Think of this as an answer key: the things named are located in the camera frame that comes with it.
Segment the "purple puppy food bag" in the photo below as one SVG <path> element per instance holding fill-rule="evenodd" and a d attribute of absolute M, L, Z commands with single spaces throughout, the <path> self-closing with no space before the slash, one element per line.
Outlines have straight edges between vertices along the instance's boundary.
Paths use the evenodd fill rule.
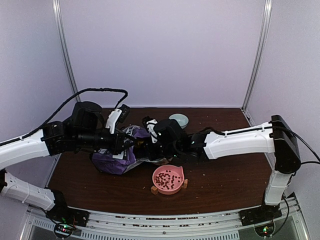
<path fill-rule="evenodd" d="M 131 146 L 117 155 L 107 149 L 100 149 L 99 152 L 90 154 L 89 158 L 99 172 L 112 175 L 122 175 L 142 163 L 158 166 L 168 163 L 164 157 L 152 159 L 151 153 L 142 146 Z"/>

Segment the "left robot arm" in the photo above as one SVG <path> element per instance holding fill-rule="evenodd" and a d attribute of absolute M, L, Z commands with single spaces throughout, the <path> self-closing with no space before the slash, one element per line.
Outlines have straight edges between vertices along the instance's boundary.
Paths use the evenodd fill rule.
<path fill-rule="evenodd" d="M 106 149 L 116 155 L 134 145 L 135 139 L 117 129 L 130 108 L 123 104 L 104 119 L 102 107 L 90 101 L 77 102 L 64 121 L 46 123 L 30 136 L 21 136 L 0 144 L 0 194 L 45 211 L 52 211 L 61 222 L 72 218 L 62 193 L 40 188 L 18 179 L 6 168 L 27 160 L 91 150 Z"/>

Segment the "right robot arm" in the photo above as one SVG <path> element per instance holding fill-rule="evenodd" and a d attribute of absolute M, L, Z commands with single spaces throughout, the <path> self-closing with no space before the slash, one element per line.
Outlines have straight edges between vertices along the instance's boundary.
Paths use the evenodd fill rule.
<path fill-rule="evenodd" d="M 217 131 L 211 127 L 187 134 L 175 119 L 145 124 L 152 143 L 165 157 L 186 160 L 269 153 L 275 163 L 264 192 L 263 205 L 256 210 L 259 220 L 268 220 L 275 212 L 292 175 L 301 167 L 297 137 L 279 115 L 271 121 L 235 130 Z"/>

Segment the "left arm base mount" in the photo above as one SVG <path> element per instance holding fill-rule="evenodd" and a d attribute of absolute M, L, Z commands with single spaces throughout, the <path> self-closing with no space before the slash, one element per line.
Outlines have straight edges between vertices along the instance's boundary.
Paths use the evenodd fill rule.
<path fill-rule="evenodd" d="M 45 210 L 45 216 L 54 223 L 53 233 L 59 239 L 69 238 L 77 227 L 86 227 L 89 212 L 68 207 L 61 191 L 51 190 L 54 196 L 54 206 Z"/>

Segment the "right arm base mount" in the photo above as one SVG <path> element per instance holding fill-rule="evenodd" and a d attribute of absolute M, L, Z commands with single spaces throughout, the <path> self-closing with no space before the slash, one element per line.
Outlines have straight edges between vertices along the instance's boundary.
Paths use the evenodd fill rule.
<path fill-rule="evenodd" d="M 275 236 L 285 224 L 277 228 L 275 223 L 276 219 L 283 216 L 280 203 L 278 205 L 263 203 L 261 206 L 241 210 L 238 214 L 243 227 L 253 225 L 255 233 L 264 239 Z"/>

